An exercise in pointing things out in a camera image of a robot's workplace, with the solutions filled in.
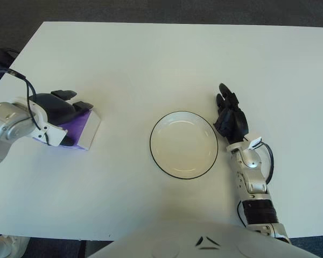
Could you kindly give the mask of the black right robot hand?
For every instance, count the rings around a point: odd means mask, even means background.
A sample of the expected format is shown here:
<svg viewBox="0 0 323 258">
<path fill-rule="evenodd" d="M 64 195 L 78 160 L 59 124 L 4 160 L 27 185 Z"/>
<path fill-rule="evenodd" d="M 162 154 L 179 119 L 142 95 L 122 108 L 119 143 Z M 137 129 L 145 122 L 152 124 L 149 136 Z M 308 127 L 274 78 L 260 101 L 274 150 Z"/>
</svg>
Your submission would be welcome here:
<svg viewBox="0 0 323 258">
<path fill-rule="evenodd" d="M 220 93 L 216 95 L 218 118 L 213 125 L 230 145 L 242 142 L 249 133 L 245 114 L 238 106 L 236 95 L 224 83 L 220 83 L 219 90 Z"/>
</svg>

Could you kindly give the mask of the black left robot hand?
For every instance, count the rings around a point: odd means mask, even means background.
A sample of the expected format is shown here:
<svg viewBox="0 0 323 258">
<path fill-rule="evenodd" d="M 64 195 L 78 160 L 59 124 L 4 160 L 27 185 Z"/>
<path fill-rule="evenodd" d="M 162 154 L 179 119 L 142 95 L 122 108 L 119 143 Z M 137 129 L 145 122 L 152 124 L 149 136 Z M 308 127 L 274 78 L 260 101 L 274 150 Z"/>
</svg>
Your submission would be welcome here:
<svg viewBox="0 0 323 258">
<path fill-rule="evenodd" d="M 93 105 L 83 101 L 73 104 L 67 102 L 75 97 L 77 93 L 71 90 L 56 90 L 49 94 L 40 93 L 35 97 L 30 96 L 29 100 L 38 104 L 47 114 L 47 121 L 54 125 L 60 126 L 73 122 L 76 118 L 84 115 L 93 108 Z"/>
</svg>

